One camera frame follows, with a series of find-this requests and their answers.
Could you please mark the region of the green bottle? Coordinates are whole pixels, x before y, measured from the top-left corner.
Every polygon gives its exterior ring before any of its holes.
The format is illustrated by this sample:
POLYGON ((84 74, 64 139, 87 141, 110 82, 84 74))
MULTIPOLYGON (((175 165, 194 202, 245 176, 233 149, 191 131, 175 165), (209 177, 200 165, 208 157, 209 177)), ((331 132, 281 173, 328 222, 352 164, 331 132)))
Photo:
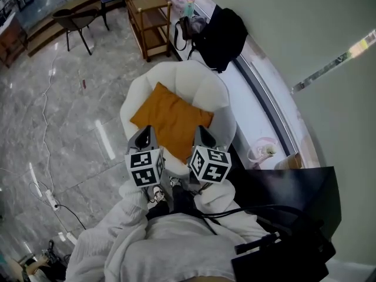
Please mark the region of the green bottle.
POLYGON ((184 6, 184 16, 191 18, 194 14, 194 5, 195 0, 186 0, 185 6, 184 6))

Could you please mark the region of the grey roller blind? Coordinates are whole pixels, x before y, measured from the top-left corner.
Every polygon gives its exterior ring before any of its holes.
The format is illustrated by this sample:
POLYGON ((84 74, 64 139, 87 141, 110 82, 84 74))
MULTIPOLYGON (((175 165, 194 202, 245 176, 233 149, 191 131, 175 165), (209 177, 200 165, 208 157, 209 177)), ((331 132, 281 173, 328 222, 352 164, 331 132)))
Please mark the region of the grey roller blind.
POLYGON ((337 172, 376 162, 376 44, 305 82, 293 98, 319 160, 337 172))
POLYGON ((376 0, 212 0, 238 14, 288 85, 376 29, 376 0))

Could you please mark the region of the person's left shoe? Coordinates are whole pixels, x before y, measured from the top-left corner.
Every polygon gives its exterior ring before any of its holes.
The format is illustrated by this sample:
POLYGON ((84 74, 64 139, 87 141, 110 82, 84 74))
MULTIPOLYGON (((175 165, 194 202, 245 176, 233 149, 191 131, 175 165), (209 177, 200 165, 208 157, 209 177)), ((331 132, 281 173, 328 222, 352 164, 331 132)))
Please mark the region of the person's left shoe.
POLYGON ((153 187, 154 201, 156 203, 166 202, 165 193, 160 186, 153 187))

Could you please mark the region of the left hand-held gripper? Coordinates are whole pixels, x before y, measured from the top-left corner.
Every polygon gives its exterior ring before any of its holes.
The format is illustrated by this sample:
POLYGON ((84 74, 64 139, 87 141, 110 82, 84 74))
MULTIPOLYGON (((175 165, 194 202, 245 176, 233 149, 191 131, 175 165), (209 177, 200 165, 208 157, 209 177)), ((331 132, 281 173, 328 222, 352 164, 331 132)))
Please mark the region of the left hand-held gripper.
POLYGON ((148 151, 125 155, 125 164, 130 179, 136 187, 149 187, 161 182, 165 168, 162 151, 159 148, 155 129, 151 125, 139 129, 129 140, 128 149, 148 151))

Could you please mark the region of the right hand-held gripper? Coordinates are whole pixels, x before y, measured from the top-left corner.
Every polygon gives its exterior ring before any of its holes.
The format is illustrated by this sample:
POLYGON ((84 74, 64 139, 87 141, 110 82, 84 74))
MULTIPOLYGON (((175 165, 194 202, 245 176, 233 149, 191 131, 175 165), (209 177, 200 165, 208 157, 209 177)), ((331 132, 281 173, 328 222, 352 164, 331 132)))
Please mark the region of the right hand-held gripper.
POLYGON ((194 132, 193 146, 189 167, 196 179, 202 183, 222 183, 232 166, 230 154, 208 148, 216 147, 217 140, 208 128, 202 125, 194 132))

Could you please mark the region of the brown cardboard box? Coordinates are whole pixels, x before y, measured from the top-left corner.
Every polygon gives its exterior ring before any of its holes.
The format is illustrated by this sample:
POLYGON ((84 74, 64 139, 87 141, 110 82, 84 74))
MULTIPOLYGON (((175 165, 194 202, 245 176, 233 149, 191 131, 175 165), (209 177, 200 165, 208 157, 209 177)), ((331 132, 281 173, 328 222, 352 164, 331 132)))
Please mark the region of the brown cardboard box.
POLYGON ((275 165, 276 170, 290 170, 290 169, 300 169, 302 168, 302 159, 299 152, 287 156, 285 159, 279 161, 275 165))

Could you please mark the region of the pink clear bag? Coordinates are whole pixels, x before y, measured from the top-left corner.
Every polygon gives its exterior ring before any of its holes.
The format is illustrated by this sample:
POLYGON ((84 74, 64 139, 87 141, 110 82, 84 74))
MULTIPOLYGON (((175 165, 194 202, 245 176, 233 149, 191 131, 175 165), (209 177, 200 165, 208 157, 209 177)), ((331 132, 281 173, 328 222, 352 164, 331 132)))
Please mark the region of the pink clear bag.
POLYGON ((252 144, 247 152, 251 169, 259 167, 265 160, 277 153, 278 141, 272 137, 261 137, 252 144))

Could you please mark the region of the wooden shelf rack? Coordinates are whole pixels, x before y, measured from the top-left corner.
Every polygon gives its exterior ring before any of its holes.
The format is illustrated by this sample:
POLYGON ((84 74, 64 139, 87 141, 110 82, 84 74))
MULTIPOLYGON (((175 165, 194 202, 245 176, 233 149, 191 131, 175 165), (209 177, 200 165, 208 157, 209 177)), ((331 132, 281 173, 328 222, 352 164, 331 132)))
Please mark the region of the wooden shelf rack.
POLYGON ((156 55, 170 56, 169 0, 126 0, 129 22, 143 59, 156 55))

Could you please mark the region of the white round sofa chair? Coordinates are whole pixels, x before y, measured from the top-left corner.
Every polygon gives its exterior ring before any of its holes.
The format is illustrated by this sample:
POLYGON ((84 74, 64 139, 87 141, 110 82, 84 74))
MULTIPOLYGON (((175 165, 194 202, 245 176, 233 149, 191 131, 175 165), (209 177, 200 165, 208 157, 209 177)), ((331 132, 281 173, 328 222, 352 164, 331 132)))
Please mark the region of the white round sofa chair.
MULTIPOLYGON (((158 63, 130 84, 120 108, 120 119, 127 139, 140 129, 130 119, 159 82, 192 106, 213 112, 212 122, 207 128, 214 134, 220 146, 229 148, 237 128, 230 106, 229 91, 217 74, 198 61, 158 63)), ((161 147, 167 172, 172 176, 186 177, 189 174, 188 161, 186 164, 182 163, 166 148, 161 147)))

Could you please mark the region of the person's black trousers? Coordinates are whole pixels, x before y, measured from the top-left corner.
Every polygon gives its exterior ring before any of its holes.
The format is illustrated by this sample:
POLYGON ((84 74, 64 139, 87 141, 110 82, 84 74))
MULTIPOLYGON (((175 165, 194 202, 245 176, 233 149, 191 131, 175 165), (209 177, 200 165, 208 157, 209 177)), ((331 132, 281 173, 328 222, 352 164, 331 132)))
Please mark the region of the person's black trousers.
POLYGON ((157 203, 154 207, 149 209, 146 215, 148 221, 157 217, 178 213, 200 218, 199 211, 196 209, 193 196, 189 191, 185 190, 182 186, 175 186, 174 188, 172 188, 172 194, 173 210, 170 211, 166 199, 166 202, 157 203))

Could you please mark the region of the wooden cabinet with white top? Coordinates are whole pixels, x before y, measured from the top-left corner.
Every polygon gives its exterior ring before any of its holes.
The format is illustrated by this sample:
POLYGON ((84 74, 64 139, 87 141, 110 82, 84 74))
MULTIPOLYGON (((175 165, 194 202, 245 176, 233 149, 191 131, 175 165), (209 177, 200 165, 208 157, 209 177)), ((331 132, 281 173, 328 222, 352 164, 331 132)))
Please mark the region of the wooden cabinet with white top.
POLYGON ((28 35, 15 14, 12 14, 0 27, 0 62, 9 69, 27 48, 28 35))

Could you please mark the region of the person's white sweater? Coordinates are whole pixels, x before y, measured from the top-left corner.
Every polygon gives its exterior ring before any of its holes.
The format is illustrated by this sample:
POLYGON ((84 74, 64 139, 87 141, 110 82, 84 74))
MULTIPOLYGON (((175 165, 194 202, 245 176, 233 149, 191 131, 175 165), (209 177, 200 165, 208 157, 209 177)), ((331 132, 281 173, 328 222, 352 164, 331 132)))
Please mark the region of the person's white sweater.
POLYGON ((234 282, 236 236, 185 214, 151 220, 146 236, 120 254, 115 282, 234 282))

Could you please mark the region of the wooden step platform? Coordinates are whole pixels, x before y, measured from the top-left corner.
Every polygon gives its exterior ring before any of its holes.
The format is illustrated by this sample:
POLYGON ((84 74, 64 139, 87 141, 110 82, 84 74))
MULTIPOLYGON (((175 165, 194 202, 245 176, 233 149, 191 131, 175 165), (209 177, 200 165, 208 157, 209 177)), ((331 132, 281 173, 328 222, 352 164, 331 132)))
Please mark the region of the wooden step platform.
POLYGON ((33 56, 58 36, 65 34, 65 30, 52 18, 54 12, 60 9, 71 9, 74 12, 79 12, 92 7, 99 9, 99 6, 99 0, 72 0, 53 11, 28 32, 27 55, 29 57, 33 56))

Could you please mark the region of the person's left forearm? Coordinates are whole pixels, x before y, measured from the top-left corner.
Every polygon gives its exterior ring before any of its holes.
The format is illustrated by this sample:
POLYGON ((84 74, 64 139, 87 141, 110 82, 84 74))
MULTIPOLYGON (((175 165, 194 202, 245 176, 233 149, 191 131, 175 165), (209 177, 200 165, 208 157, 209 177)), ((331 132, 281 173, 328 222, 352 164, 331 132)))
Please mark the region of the person's left forearm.
POLYGON ((142 191, 130 180, 120 186, 121 201, 95 227, 82 234, 84 240, 113 244, 116 239, 123 241, 133 234, 145 236, 147 226, 147 199, 142 191))

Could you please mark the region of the black battery box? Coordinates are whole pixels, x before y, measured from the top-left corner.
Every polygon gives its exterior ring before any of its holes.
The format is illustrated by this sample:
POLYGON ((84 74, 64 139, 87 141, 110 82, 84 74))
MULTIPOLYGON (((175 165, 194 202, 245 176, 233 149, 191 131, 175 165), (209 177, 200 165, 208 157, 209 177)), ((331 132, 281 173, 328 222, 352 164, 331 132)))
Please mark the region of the black battery box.
POLYGON ((236 282, 320 282, 335 248, 320 231, 280 236, 272 233, 235 247, 236 282))

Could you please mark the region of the black glass-door cabinet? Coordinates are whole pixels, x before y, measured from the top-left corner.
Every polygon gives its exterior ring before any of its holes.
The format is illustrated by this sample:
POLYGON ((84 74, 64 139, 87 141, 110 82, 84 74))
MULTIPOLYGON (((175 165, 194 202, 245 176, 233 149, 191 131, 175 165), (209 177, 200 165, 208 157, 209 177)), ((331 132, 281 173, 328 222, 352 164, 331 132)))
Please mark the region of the black glass-door cabinet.
POLYGON ((341 223, 341 202, 334 168, 246 170, 235 168, 227 175, 235 188, 234 201, 241 207, 268 204, 303 211, 331 239, 341 223))

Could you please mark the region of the orange cushion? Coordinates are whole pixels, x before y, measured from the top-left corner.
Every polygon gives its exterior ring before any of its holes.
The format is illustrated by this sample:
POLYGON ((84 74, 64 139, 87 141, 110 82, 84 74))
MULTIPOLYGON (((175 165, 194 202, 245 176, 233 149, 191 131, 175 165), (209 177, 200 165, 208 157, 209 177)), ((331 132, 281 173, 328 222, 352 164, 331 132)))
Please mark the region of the orange cushion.
POLYGON ((140 129, 151 125, 158 145, 186 164, 192 155, 196 128, 209 127, 213 116, 213 112, 192 106, 159 82, 130 121, 140 129))

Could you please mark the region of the black backpack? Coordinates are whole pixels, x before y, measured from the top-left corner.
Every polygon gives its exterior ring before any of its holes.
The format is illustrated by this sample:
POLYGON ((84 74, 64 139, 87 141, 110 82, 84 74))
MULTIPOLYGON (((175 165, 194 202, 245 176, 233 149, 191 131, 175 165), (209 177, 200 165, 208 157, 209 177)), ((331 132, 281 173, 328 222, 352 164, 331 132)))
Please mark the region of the black backpack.
POLYGON ((193 35, 188 57, 197 51, 208 68, 222 73, 241 54, 247 35, 243 20, 233 10, 220 9, 200 33, 193 35))

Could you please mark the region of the small dark handbag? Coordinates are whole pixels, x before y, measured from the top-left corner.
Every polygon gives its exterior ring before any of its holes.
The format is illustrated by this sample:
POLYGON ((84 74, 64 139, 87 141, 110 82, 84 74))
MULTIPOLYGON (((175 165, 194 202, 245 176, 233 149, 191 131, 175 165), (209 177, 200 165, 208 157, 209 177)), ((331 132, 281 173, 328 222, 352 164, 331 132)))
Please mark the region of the small dark handbag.
POLYGON ((174 26, 174 48, 177 51, 182 51, 186 49, 187 41, 192 40, 196 34, 199 34, 207 25, 206 18, 203 16, 193 16, 189 18, 188 16, 181 17, 174 26), (177 40, 179 37, 180 26, 182 39, 185 41, 184 47, 179 49, 177 46, 177 40))

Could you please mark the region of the person's right forearm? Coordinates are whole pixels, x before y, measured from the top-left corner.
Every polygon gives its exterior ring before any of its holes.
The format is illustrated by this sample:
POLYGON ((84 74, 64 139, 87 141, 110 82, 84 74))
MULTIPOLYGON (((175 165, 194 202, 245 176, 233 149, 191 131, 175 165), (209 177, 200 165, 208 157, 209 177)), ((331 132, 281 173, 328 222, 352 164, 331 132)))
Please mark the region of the person's right forearm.
MULTIPOLYGON (((239 208, 234 201, 235 194, 234 186, 225 180, 221 184, 211 184, 195 195, 194 203, 205 214, 228 212, 239 208)), ((257 216, 244 211, 219 218, 216 223, 209 219, 206 222, 216 234, 226 236, 237 244, 256 241, 267 235, 257 223, 257 216)))

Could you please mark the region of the dark wicker chair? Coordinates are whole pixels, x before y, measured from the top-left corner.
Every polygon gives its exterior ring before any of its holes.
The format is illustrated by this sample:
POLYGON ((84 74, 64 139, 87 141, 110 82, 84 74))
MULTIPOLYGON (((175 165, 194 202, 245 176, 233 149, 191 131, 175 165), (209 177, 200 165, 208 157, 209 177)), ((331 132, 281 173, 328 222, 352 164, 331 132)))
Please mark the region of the dark wicker chair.
POLYGON ((70 51, 69 46, 69 34, 71 32, 77 31, 80 38, 88 52, 92 55, 84 37, 83 29, 89 28, 89 25, 99 16, 99 9, 97 7, 92 7, 84 9, 83 11, 74 12, 71 9, 60 9, 52 14, 52 18, 65 30, 66 34, 66 46, 68 52, 70 51))

